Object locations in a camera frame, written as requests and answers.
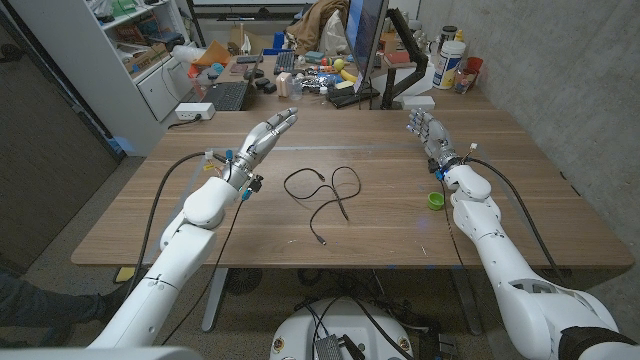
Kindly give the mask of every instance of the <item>black keyboard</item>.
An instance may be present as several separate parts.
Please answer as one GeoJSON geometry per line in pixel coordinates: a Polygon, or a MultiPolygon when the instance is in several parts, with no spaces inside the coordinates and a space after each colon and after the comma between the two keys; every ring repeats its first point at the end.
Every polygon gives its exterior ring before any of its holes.
{"type": "Polygon", "coordinates": [[[236,59],[236,62],[238,64],[252,64],[256,61],[258,61],[258,59],[260,59],[260,55],[253,55],[253,56],[239,56],[236,59]]]}
{"type": "Polygon", "coordinates": [[[279,53],[276,59],[276,66],[273,68],[273,75],[278,75],[281,72],[292,72],[295,59],[296,54],[293,51],[279,53]]]}
{"type": "Polygon", "coordinates": [[[213,103],[216,111],[238,111],[242,106],[247,83],[224,83],[223,94],[213,103]]]}

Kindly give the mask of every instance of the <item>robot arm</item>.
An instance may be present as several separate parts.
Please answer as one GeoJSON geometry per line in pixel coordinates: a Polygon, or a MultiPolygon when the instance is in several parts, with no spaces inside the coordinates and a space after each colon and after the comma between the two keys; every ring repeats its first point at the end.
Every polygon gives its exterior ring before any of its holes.
{"type": "Polygon", "coordinates": [[[243,188],[243,200],[260,189],[262,177],[254,176],[253,170],[296,122],[297,111],[287,109],[256,125],[236,155],[227,160],[222,177],[210,178],[187,198],[162,235],[162,253],[89,348],[153,343],[178,293],[213,251],[224,208],[236,201],[243,188]]]}
{"type": "Polygon", "coordinates": [[[538,276],[500,225],[491,185],[464,164],[442,124],[412,111],[409,131],[430,157],[430,170],[455,192],[455,224],[473,241],[498,301],[507,333],[530,359],[604,359],[631,351],[635,343],[618,334],[604,305],[588,293],[567,289],[538,276]]]}

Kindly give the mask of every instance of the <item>box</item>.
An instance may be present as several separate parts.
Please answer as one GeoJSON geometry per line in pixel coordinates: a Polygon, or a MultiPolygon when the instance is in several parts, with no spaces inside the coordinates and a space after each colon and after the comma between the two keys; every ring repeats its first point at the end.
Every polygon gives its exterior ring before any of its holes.
{"type": "Polygon", "coordinates": [[[134,57],[131,61],[124,64],[124,66],[133,79],[140,75],[141,72],[147,70],[154,64],[157,64],[167,56],[169,56],[169,52],[164,44],[153,44],[151,49],[137,57],[134,57]]]}

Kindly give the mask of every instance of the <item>white bottle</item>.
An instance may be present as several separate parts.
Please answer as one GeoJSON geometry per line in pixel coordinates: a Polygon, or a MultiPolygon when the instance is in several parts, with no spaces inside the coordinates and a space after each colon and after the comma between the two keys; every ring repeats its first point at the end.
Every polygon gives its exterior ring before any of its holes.
{"type": "Polygon", "coordinates": [[[460,41],[445,41],[440,58],[433,75],[433,86],[438,89],[449,89],[453,86],[453,78],[460,66],[462,54],[467,45],[460,41]]]}

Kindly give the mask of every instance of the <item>cord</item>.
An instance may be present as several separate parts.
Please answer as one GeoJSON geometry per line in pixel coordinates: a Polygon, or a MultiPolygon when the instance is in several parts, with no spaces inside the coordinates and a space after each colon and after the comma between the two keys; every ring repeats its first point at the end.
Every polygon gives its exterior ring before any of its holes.
{"type": "Polygon", "coordinates": [[[200,114],[196,114],[196,117],[189,120],[189,121],[185,121],[185,122],[181,122],[181,123],[175,123],[175,124],[171,124],[169,125],[169,127],[167,129],[172,129],[174,127],[178,127],[178,126],[182,126],[182,125],[187,125],[187,124],[193,124],[194,122],[197,122],[198,120],[202,119],[202,115],[200,114]]]}
{"type": "Polygon", "coordinates": [[[185,322],[185,320],[187,320],[187,318],[189,317],[189,315],[191,315],[191,313],[196,308],[196,306],[198,306],[198,304],[200,303],[200,300],[202,300],[202,298],[204,297],[204,294],[206,294],[207,289],[209,288],[209,285],[211,284],[211,281],[213,280],[213,277],[216,274],[216,270],[218,269],[218,264],[220,263],[220,258],[222,258],[222,252],[224,252],[224,248],[227,246],[227,242],[229,241],[229,237],[231,237],[231,231],[233,231],[233,226],[236,224],[236,219],[238,218],[238,214],[240,213],[240,208],[242,207],[242,204],[244,204],[244,200],[240,201],[240,205],[238,205],[238,209],[236,210],[236,215],[233,217],[233,221],[231,222],[231,227],[229,228],[229,233],[227,234],[227,238],[224,239],[224,243],[222,244],[222,249],[220,249],[220,255],[218,255],[218,259],[216,260],[216,264],[213,266],[213,271],[211,272],[211,277],[209,278],[209,281],[207,282],[207,285],[204,287],[204,289],[202,289],[202,292],[200,293],[200,296],[198,296],[198,299],[196,300],[196,302],[193,304],[193,306],[191,306],[191,309],[189,309],[189,311],[187,311],[187,313],[184,315],[184,317],[182,317],[182,320],[180,320],[178,325],[176,325],[176,327],[174,327],[173,330],[171,330],[171,332],[169,333],[169,336],[167,336],[167,338],[164,339],[164,341],[162,342],[162,345],[165,345],[167,343],[167,341],[169,341],[169,339],[171,339],[173,334],[175,334],[175,332],[178,331],[180,326],[185,322]]]}
{"type": "Polygon", "coordinates": [[[151,224],[153,223],[153,216],[156,212],[156,207],[158,206],[158,200],[160,200],[160,194],[162,193],[162,188],[164,188],[164,184],[167,182],[169,175],[171,175],[173,170],[175,170],[178,167],[178,165],[182,164],[183,162],[189,159],[192,159],[198,156],[203,156],[203,155],[204,155],[204,152],[197,152],[197,153],[187,155],[182,159],[176,161],[173,165],[171,165],[169,170],[167,170],[167,172],[164,174],[164,177],[160,182],[160,186],[158,186],[158,191],[156,191],[156,196],[153,199],[153,205],[151,205],[151,211],[149,212],[149,219],[147,220],[147,228],[144,231],[142,247],[140,248],[140,255],[138,256],[138,262],[136,263],[136,268],[135,268],[135,271],[133,272],[133,281],[131,282],[131,285],[129,285],[129,290],[127,290],[127,296],[125,296],[125,299],[129,297],[129,295],[131,294],[131,291],[133,291],[133,288],[137,284],[138,274],[140,272],[140,268],[142,267],[142,260],[144,259],[145,252],[147,251],[147,243],[149,242],[149,232],[151,232],[151,224]]]}
{"type": "Polygon", "coordinates": [[[360,300],[356,299],[353,296],[351,297],[351,299],[353,299],[353,301],[355,301],[356,304],[358,304],[360,309],[362,309],[362,312],[367,316],[367,318],[369,318],[369,321],[371,321],[373,326],[375,326],[375,328],[378,329],[378,331],[380,332],[380,335],[382,335],[382,337],[384,337],[384,339],[387,340],[387,342],[391,346],[393,346],[393,348],[396,349],[396,351],[398,351],[400,353],[400,355],[402,355],[407,360],[413,360],[413,356],[409,355],[409,353],[406,352],[403,348],[401,348],[400,345],[396,344],[396,342],[389,336],[389,334],[387,334],[386,331],[384,331],[382,326],[380,326],[380,324],[378,324],[376,319],[374,319],[373,316],[371,316],[371,314],[369,314],[369,311],[367,311],[367,309],[364,307],[364,305],[362,305],[360,300]]]}
{"type": "Polygon", "coordinates": [[[333,170],[333,174],[331,174],[331,185],[320,185],[314,192],[311,193],[311,195],[307,195],[307,196],[296,196],[293,195],[293,193],[291,193],[291,191],[289,191],[289,189],[287,188],[287,181],[289,181],[289,179],[298,174],[301,173],[303,171],[311,171],[314,172],[316,175],[318,175],[318,178],[324,182],[325,181],[325,177],[320,174],[318,171],[312,169],[312,168],[302,168],[299,170],[294,171],[293,173],[289,174],[289,176],[287,176],[286,179],[284,179],[284,190],[287,192],[287,194],[289,194],[289,196],[291,196],[292,198],[296,199],[296,200],[306,200],[311,198],[313,195],[315,195],[318,191],[320,191],[320,189],[322,188],[330,188],[331,191],[333,192],[333,195],[336,197],[333,200],[329,200],[325,203],[323,203],[322,205],[320,205],[320,207],[318,207],[316,209],[316,211],[313,213],[313,215],[311,215],[311,218],[309,219],[309,228],[311,229],[311,232],[313,233],[313,235],[315,235],[316,239],[318,239],[318,241],[322,244],[322,245],[326,245],[327,242],[322,238],[322,236],[318,235],[318,233],[316,233],[316,231],[313,229],[313,219],[316,217],[316,215],[318,214],[318,212],[320,212],[320,210],[322,210],[322,208],[324,208],[325,206],[337,202],[338,205],[340,206],[340,211],[342,211],[342,215],[344,216],[344,218],[349,221],[349,216],[347,215],[347,211],[344,209],[344,205],[342,205],[342,201],[346,200],[346,199],[351,199],[352,197],[355,197],[356,195],[360,194],[360,190],[362,190],[362,182],[360,181],[360,177],[358,176],[358,173],[356,173],[355,170],[353,170],[352,168],[348,167],[348,166],[340,166],[339,168],[333,170]],[[349,196],[345,196],[345,197],[341,197],[338,194],[338,191],[336,190],[335,187],[335,176],[336,176],[336,172],[338,172],[338,170],[340,169],[348,169],[351,170],[351,172],[356,176],[356,179],[358,179],[358,191],[356,191],[355,194],[349,195],[349,196]]]}
{"type": "Polygon", "coordinates": [[[449,220],[449,210],[447,210],[447,200],[446,200],[447,196],[446,196],[446,191],[444,187],[444,182],[442,180],[440,180],[440,185],[442,186],[442,195],[445,198],[444,214],[447,217],[447,226],[449,227],[449,235],[451,235],[451,241],[453,242],[453,247],[456,250],[458,261],[460,261],[460,266],[462,266],[462,269],[464,270],[464,274],[465,274],[465,277],[467,278],[467,283],[469,284],[469,288],[471,289],[471,292],[473,292],[473,295],[476,297],[476,299],[480,300],[480,303],[485,307],[485,309],[487,309],[487,312],[489,312],[489,315],[491,315],[493,320],[495,320],[498,324],[500,324],[500,326],[502,326],[503,329],[506,330],[506,327],[504,326],[502,321],[498,320],[498,317],[493,314],[493,312],[489,308],[489,305],[487,305],[487,303],[484,302],[484,300],[478,295],[478,293],[476,292],[476,289],[471,284],[471,275],[469,274],[469,269],[467,269],[467,267],[464,265],[464,262],[462,261],[462,256],[460,256],[460,251],[458,250],[458,244],[456,243],[456,239],[453,236],[453,230],[451,229],[451,221],[449,220]]]}
{"type": "Polygon", "coordinates": [[[320,315],[320,318],[318,319],[318,323],[316,324],[316,329],[313,332],[313,338],[311,339],[311,359],[312,360],[315,359],[315,356],[316,356],[316,337],[318,336],[318,327],[320,327],[320,324],[322,323],[322,319],[324,319],[324,315],[327,313],[327,311],[329,311],[329,308],[341,297],[342,296],[337,296],[336,298],[331,300],[329,305],[327,305],[327,307],[322,312],[322,315],[320,315]]]}
{"type": "Polygon", "coordinates": [[[504,176],[504,174],[502,174],[500,171],[498,171],[498,169],[494,168],[490,164],[488,164],[488,163],[486,163],[486,162],[484,162],[482,160],[478,160],[478,159],[470,158],[470,157],[467,157],[467,161],[475,162],[475,163],[478,163],[478,164],[488,168],[489,170],[491,170],[494,173],[496,173],[502,180],[504,180],[504,182],[507,183],[507,185],[509,185],[509,187],[511,188],[511,191],[513,191],[513,194],[516,196],[516,199],[518,199],[518,203],[520,204],[520,207],[522,208],[522,211],[524,212],[524,216],[527,217],[527,221],[529,222],[529,225],[531,225],[531,229],[533,230],[533,234],[535,235],[536,240],[538,241],[538,244],[540,245],[540,248],[542,249],[542,252],[544,253],[544,256],[547,258],[547,261],[549,261],[549,264],[551,265],[551,268],[555,272],[556,276],[558,276],[558,278],[560,279],[560,282],[562,283],[562,285],[566,286],[566,281],[564,279],[564,276],[562,276],[562,273],[560,272],[560,269],[558,268],[558,265],[556,265],[556,262],[553,260],[553,257],[551,256],[551,253],[549,252],[549,250],[547,249],[547,246],[544,243],[544,240],[542,240],[542,237],[540,236],[540,233],[538,232],[538,228],[536,228],[536,224],[533,222],[533,219],[531,218],[531,214],[529,214],[529,210],[527,210],[527,206],[524,204],[524,201],[520,197],[520,194],[518,193],[518,190],[516,190],[516,187],[511,183],[511,181],[509,181],[509,179],[506,176],[504,176]]]}

